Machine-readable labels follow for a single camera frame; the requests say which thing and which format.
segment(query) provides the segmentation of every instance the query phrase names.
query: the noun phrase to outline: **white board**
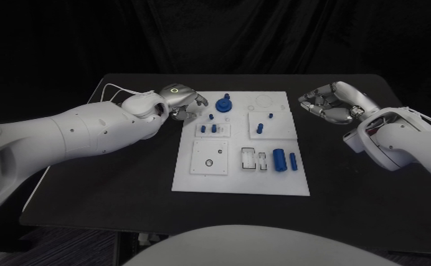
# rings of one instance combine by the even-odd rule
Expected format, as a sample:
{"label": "white board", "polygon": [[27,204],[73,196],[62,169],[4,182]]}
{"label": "white board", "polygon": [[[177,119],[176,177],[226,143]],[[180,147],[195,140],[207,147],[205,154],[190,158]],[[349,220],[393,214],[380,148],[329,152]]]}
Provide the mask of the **white board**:
{"label": "white board", "polygon": [[[310,196],[306,180],[301,153],[298,150],[294,121],[285,92],[199,92],[209,101],[209,106],[190,104],[187,111],[197,117],[184,120],[182,128],[180,149],[174,169],[173,191],[220,192],[244,194],[278,194]],[[228,113],[216,110],[216,101],[229,94],[232,109]],[[249,112],[274,113],[280,118],[285,115],[290,128],[290,139],[251,139]],[[229,124],[229,137],[205,137],[196,135],[199,124]],[[269,125],[264,123],[264,132]],[[228,175],[192,173],[192,157],[195,141],[226,141]],[[255,169],[242,168],[242,148],[255,149]],[[284,149],[287,171],[277,172],[272,150]],[[258,154],[265,153],[267,170],[259,168]],[[295,154],[298,170],[291,170],[290,153]]]}

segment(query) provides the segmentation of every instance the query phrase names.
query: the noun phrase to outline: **gray floor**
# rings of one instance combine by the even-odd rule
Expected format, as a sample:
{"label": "gray floor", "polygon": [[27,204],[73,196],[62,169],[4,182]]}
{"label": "gray floor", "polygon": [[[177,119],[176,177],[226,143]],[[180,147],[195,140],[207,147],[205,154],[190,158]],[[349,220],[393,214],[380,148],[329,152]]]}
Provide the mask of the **gray floor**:
{"label": "gray floor", "polygon": [[[111,266],[115,233],[101,230],[40,227],[23,238],[33,242],[26,253],[0,253],[1,266]],[[391,255],[367,250],[402,266],[431,266],[431,257]]]}

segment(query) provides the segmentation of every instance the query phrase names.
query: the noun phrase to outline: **black table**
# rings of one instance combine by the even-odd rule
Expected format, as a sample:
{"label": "black table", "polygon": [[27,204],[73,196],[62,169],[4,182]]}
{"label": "black table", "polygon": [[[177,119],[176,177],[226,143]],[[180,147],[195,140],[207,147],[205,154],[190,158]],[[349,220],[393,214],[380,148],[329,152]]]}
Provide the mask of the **black table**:
{"label": "black table", "polygon": [[[173,192],[182,122],[167,120],[150,140],[55,165],[20,222],[158,234],[251,224],[308,232],[360,247],[431,252],[431,174],[416,164],[395,172],[382,169],[342,141],[357,123],[333,125],[297,103],[304,92],[340,80],[382,107],[401,106],[376,75],[107,75],[91,102],[99,100],[105,83],[140,92],[173,82],[197,91],[285,91],[311,196]],[[107,98],[114,92],[108,90]]]}

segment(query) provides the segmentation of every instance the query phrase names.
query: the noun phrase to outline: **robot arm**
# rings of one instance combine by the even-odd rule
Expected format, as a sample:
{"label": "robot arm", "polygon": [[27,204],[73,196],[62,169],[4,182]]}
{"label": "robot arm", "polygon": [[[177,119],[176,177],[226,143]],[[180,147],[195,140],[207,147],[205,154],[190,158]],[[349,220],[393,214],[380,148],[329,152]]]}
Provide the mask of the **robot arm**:
{"label": "robot arm", "polygon": [[419,162],[431,172],[431,125],[422,119],[427,116],[406,107],[379,109],[366,94],[344,82],[317,88],[298,101],[330,123],[360,121],[357,129],[343,136],[344,143],[355,152],[366,151],[383,168],[393,171]]}
{"label": "robot arm", "polygon": [[109,101],[82,105],[59,115],[0,125],[0,204],[40,169],[68,159],[107,154],[158,131],[167,116],[206,99],[186,86],[169,85],[157,94],[135,93],[118,106]]}

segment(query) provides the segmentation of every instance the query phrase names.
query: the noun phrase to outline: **black fabric backdrop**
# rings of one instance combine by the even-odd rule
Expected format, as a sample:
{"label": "black fabric backdrop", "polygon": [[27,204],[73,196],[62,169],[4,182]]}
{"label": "black fabric backdrop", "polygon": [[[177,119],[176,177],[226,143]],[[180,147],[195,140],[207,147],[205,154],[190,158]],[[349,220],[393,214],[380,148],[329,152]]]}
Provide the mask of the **black fabric backdrop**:
{"label": "black fabric backdrop", "polygon": [[1,0],[1,17],[0,122],[84,104],[115,72],[376,73],[431,114],[429,0]]}

